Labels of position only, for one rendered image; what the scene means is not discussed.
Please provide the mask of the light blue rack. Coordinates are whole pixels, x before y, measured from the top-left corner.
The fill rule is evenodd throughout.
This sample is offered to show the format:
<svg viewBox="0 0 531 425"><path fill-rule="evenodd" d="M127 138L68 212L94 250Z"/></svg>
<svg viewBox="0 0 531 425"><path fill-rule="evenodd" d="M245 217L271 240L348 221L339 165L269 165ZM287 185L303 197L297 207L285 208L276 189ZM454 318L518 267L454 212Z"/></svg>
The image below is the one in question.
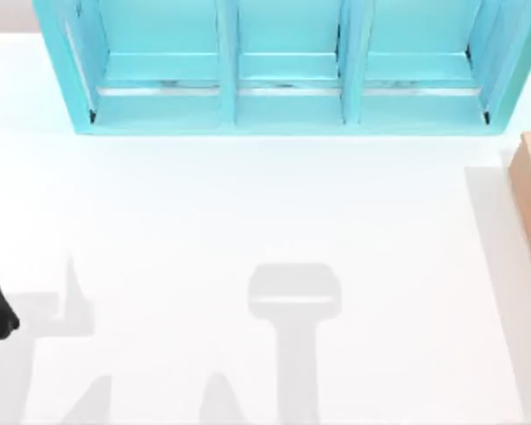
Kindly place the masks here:
<svg viewBox="0 0 531 425"><path fill-rule="evenodd" d="M498 135L531 0L32 0L82 135Z"/></svg>

